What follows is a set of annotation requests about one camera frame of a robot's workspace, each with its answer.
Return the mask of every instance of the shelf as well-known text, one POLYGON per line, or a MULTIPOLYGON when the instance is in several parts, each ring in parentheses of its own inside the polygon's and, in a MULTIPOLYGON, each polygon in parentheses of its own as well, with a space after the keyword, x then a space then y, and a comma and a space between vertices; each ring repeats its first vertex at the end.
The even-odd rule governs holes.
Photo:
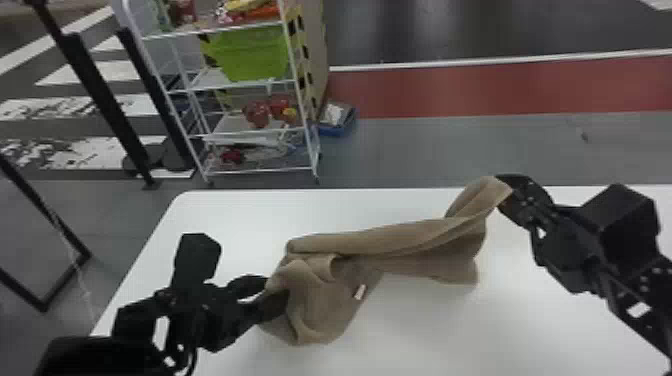
POLYGON ((221 25, 212 15, 201 16, 201 20, 193 24, 182 25, 174 31, 153 30, 149 34, 142 37, 143 40, 155 40, 164 38, 179 38, 189 35, 198 34, 213 34, 227 31, 236 31, 244 29, 256 29, 260 27, 278 26, 282 25, 282 20, 277 18, 249 21, 234 25, 221 25))
POLYGON ((276 135, 285 132, 301 132, 303 127, 287 127, 281 120, 271 120, 270 124, 264 129, 252 129, 250 123, 243 116, 223 116, 212 133, 198 134, 192 137, 199 137, 207 141, 215 141, 218 138, 235 138, 238 142, 244 142, 245 138, 258 138, 263 135, 276 135))
POLYGON ((305 145, 288 146, 280 145, 277 148, 262 148, 251 151, 242 164, 223 162, 218 155, 225 150, 224 147, 215 148, 216 153, 210 153, 205 161, 205 171, 208 176, 225 174, 245 174, 253 172, 283 172, 283 171, 310 171, 313 169, 308 149, 305 145))
POLYGON ((194 77, 190 83, 190 87, 186 89, 174 89, 168 92, 168 94, 184 94, 190 91, 206 91, 206 90, 223 90, 223 89, 236 89, 236 88, 246 88, 246 87, 259 87, 259 86, 268 86, 268 85, 277 85, 277 84, 288 84, 293 83, 294 79, 288 78, 291 75, 289 72, 285 74, 284 77, 280 78, 266 78, 262 80, 254 81, 236 81, 233 82, 222 72, 219 68, 205 67, 200 70, 200 72, 194 77))

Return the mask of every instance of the red stripe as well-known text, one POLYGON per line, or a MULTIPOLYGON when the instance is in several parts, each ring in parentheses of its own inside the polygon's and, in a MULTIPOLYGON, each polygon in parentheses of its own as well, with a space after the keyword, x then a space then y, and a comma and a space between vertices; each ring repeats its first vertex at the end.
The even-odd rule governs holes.
POLYGON ((329 94, 362 117, 672 109, 672 57, 334 72, 329 94))

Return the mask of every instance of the metal stand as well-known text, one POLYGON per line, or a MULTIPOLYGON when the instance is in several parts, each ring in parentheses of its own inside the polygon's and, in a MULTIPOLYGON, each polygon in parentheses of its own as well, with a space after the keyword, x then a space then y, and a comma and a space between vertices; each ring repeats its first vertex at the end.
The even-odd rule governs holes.
POLYGON ((123 164, 131 169, 127 171, 133 175, 136 173, 142 175, 146 183, 146 189, 156 189, 159 183, 149 173, 151 168, 158 167, 155 164, 156 158, 150 158, 150 155, 140 143, 138 135, 131 127, 110 87, 105 83, 91 55, 84 46, 82 38, 79 34, 63 34, 49 9, 47 9, 47 0, 26 0, 25 2, 33 7, 82 85, 91 95, 101 115, 123 145, 128 154, 128 161, 123 164))
POLYGON ((145 60, 142 58, 138 45, 133 38, 133 33, 131 33, 128 28, 123 28, 117 31, 117 37, 121 41, 121 44, 124 45, 128 57, 135 66, 135 70, 138 71, 140 80, 145 85, 147 93, 149 93, 149 96, 152 98, 152 102, 154 102, 154 106, 156 106, 159 116, 166 126, 170 141, 172 142, 172 147, 164 142, 165 153, 161 160, 161 165, 168 171, 174 172, 187 171, 194 168, 194 160, 189 153, 187 143, 184 140, 184 137, 182 137, 180 130, 177 128, 177 123, 175 123, 175 119, 168 109, 166 97, 161 91, 159 82, 156 77, 149 72, 149 68, 147 68, 147 64, 145 64, 145 60))
MULTIPOLYGON (((12 166, 12 164, 7 161, 2 154, 0 154, 0 170, 7 176, 9 180, 14 182, 14 184, 21 190, 24 196, 30 202, 35 205, 37 210, 44 215, 44 217, 49 221, 49 223, 54 226, 54 228, 61 232, 65 239, 75 248, 79 253, 77 260, 75 261, 77 266, 82 266, 86 263, 87 260, 91 258, 91 252, 88 248, 82 243, 79 238, 70 230, 70 228, 63 222, 61 217, 55 214, 50 210, 46 204, 42 201, 42 198, 35 192, 33 187, 19 174, 19 172, 12 166)), ((36 310, 40 312, 47 312, 49 306, 56 298, 58 293, 63 290, 65 285, 70 281, 70 279, 75 275, 76 269, 75 266, 70 265, 68 269, 58 278, 56 284, 49 290, 49 292, 42 298, 36 296, 33 292, 28 290, 23 286, 19 281, 14 277, 9 275, 5 270, 0 268, 0 282, 12 290, 15 294, 20 296, 26 303, 32 305, 36 310)))

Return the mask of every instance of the green basket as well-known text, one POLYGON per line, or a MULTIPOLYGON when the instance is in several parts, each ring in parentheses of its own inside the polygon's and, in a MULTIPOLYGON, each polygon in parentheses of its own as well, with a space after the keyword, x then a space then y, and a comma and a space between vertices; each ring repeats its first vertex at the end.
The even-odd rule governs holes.
POLYGON ((214 59, 233 81, 284 77, 289 54, 282 26, 227 31, 201 42, 203 54, 214 59))

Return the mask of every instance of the brown towel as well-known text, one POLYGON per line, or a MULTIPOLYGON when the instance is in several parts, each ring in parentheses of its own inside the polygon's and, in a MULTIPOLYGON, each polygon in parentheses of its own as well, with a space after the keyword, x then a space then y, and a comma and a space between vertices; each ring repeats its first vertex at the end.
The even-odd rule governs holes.
POLYGON ((475 282, 485 219, 509 194, 508 185, 486 177, 469 185, 442 219, 290 240, 266 284, 269 293, 289 289, 286 314, 262 328, 293 345, 329 343, 385 272, 475 282))

